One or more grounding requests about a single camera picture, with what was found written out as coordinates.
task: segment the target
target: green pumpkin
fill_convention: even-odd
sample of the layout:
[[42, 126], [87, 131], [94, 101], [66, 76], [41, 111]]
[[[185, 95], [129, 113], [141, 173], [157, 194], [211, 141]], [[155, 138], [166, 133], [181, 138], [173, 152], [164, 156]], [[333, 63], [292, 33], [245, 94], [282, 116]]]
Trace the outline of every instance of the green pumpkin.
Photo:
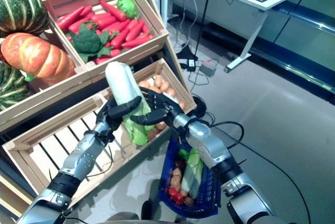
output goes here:
[[42, 0], [0, 0], [0, 37], [13, 32], [38, 35], [48, 27]]
[[0, 111], [30, 95], [26, 84], [18, 69], [0, 61]]

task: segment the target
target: gray floor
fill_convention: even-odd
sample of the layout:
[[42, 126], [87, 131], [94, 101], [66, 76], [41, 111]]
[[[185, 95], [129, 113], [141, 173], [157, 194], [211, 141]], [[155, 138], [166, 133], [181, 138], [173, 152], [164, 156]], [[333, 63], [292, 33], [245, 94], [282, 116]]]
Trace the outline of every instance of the gray floor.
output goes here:
[[[174, 39], [173, 29], [168, 29]], [[192, 92], [205, 100], [217, 121], [234, 120], [243, 124], [243, 141], [292, 176], [306, 197], [313, 223], [335, 223], [334, 106], [249, 61], [225, 73], [231, 55], [212, 42], [202, 40], [197, 56], [203, 61], [219, 59], [219, 64], [209, 84], [195, 86]], [[203, 76], [198, 77], [198, 83], [204, 81]], [[239, 135], [235, 127], [222, 129], [236, 138]], [[214, 133], [222, 136], [215, 129]], [[165, 143], [156, 143], [85, 197], [71, 217], [99, 223], [120, 211], [140, 214], [142, 203], [151, 198], [155, 202], [154, 219], [174, 221], [176, 214], [157, 199], [168, 136], [160, 141]], [[233, 148], [232, 154], [237, 161], [247, 159], [242, 169], [269, 198], [280, 217], [288, 223], [307, 223], [302, 200], [287, 177], [242, 146]], [[188, 221], [233, 223], [226, 203], [227, 198], [222, 197], [218, 215]]]

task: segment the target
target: carrot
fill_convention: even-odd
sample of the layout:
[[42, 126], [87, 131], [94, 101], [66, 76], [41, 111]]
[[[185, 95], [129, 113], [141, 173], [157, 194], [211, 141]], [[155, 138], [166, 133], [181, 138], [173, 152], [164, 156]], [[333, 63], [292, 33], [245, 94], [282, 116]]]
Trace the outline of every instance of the carrot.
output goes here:
[[132, 41], [129, 41], [129, 42], [125, 42], [121, 46], [124, 49], [131, 49], [131, 48], [137, 47], [138, 45], [141, 45], [145, 42], [148, 42], [149, 40], [150, 40], [150, 38], [148, 36], [146, 36], [146, 37], [143, 37], [143, 38], [140, 38], [140, 39], [135, 39], [135, 40], [132, 40]]
[[120, 10], [120, 9], [118, 9], [118, 8], [116, 8], [116, 7], [114, 7], [113, 5], [109, 5], [108, 3], [106, 3], [105, 1], [103, 1], [103, 0], [100, 0], [100, 4], [101, 4], [101, 6], [105, 9], [105, 10], [107, 10], [107, 11], [109, 11], [113, 16], [115, 16], [119, 21], [125, 21], [125, 20], [127, 20], [127, 16], [126, 16], [126, 14], [122, 11], [122, 10]]
[[101, 18], [105, 18], [105, 17], [111, 17], [111, 14], [110, 13], [94, 14], [91, 17], [91, 20], [94, 21], [94, 22], [97, 22]]
[[93, 7], [91, 5], [84, 7], [83, 11], [80, 13], [80, 16], [86, 16], [89, 12], [92, 11], [92, 8]]
[[137, 23], [138, 21], [136, 19], [133, 19], [130, 21], [127, 27], [131, 30]]
[[143, 25], [144, 25], [144, 21], [139, 20], [138, 24], [135, 27], [133, 27], [133, 29], [127, 35], [126, 42], [134, 40], [138, 36], [138, 34], [141, 32]]
[[117, 55], [120, 55], [122, 52], [119, 49], [111, 50], [110, 51], [110, 57], [116, 57]]
[[93, 12], [88, 13], [85, 17], [87, 17], [89, 20], [92, 20], [92, 17], [94, 16]]
[[58, 19], [57, 24], [61, 30], [67, 30], [71, 24], [78, 20], [80, 13], [83, 11], [84, 6], [74, 9], [67, 15]]
[[71, 24], [69, 26], [69, 31], [73, 32], [73, 33], [78, 33], [79, 32], [79, 27], [82, 23], [88, 21], [88, 18], [83, 18], [83, 19], [80, 19], [79, 21], [76, 21], [75, 23]]
[[97, 21], [99, 29], [104, 29], [115, 22], [116, 18], [114, 16], [103, 17]]
[[129, 33], [129, 29], [125, 28], [119, 35], [117, 35], [111, 42], [110, 46], [113, 49], [120, 49], [121, 44], [125, 41], [127, 34]]
[[115, 26], [113, 26], [114, 24], [112, 24], [112, 25], [108, 26], [107, 28], [103, 29], [103, 32], [106, 31], [106, 30], [109, 30], [109, 34], [113, 34], [115, 32], [121, 32], [127, 27], [127, 25], [129, 23], [130, 23], [130, 20], [126, 20], [126, 21], [123, 21], [121, 23], [116, 24]]
[[143, 25], [142, 32], [143, 33], [149, 33], [150, 32], [150, 29], [148, 28], [148, 26], [146, 24]]

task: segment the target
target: plastic shopping basket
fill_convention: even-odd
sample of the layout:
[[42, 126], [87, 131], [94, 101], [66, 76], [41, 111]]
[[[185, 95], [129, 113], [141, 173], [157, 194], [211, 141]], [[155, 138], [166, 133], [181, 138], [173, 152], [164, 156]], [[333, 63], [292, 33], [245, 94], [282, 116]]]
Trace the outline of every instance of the plastic shopping basket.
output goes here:
[[158, 197], [175, 213], [187, 218], [200, 219], [216, 215], [218, 207], [220, 207], [220, 182], [214, 178], [212, 171], [205, 165], [202, 171], [198, 197], [194, 202], [194, 206], [178, 205], [170, 200], [170, 180], [172, 178], [172, 171], [176, 168], [175, 161], [178, 159], [178, 151], [180, 149], [190, 152], [191, 146], [186, 140], [180, 144], [175, 138], [171, 138], [164, 161]]

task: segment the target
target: robotic hand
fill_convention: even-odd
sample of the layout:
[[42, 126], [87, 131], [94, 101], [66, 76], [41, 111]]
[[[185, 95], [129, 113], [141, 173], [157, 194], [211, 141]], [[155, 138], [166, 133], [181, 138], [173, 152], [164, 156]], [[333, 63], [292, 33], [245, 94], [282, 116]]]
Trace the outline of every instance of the robotic hand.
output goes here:
[[17, 223], [63, 223], [63, 213], [69, 207], [72, 196], [81, 181], [92, 171], [96, 158], [105, 146], [114, 140], [113, 131], [120, 126], [122, 116], [137, 108], [140, 102], [140, 96], [119, 106], [114, 99], [107, 101], [97, 115], [94, 129], [85, 132], [75, 150], [65, 159], [63, 168], [36, 197]]
[[285, 224], [275, 217], [266, 197], [242, 171], [224, 142], [214, 136], [207, 125], [197, 121], [195, 116], [185, 115], [179, 104], [168, 96], [143, 87], [141, 90], [152, 112], [131, 116], [131, 120], [142, 125], [164, 121], [179, 136], [184, 136], [220, 180], [221, 190], [230, 198], [227, 208], [235, 224]]

